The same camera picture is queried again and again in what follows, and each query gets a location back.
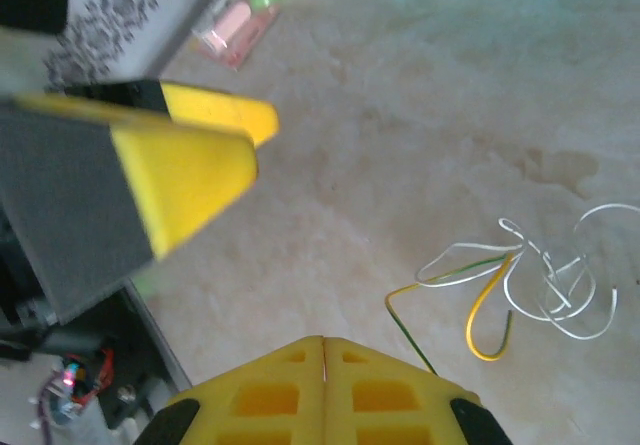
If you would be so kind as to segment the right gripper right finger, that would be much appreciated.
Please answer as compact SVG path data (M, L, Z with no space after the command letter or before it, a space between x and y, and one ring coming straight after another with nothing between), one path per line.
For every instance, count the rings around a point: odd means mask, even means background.
M478 395L427 370L327 338L327 444L508 444Z

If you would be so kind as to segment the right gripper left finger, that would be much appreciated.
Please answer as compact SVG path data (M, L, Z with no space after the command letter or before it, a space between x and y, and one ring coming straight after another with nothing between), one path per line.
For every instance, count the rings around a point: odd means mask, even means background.
M324 339L297 340L174 396L138 444L322 444Z

